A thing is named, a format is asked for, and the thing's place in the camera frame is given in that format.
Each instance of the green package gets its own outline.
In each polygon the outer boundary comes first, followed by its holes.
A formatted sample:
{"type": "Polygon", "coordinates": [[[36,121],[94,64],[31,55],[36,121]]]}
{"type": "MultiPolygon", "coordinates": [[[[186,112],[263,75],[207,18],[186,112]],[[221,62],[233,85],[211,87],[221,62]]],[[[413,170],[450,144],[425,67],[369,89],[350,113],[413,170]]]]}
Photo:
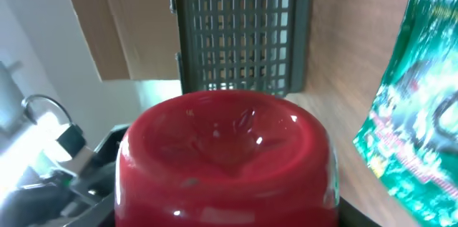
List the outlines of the green package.
{"type": "Polygon", "coordinates": [[[422,226],[458,226],[458,0],[409,0],[354,145],[422,226]]]}

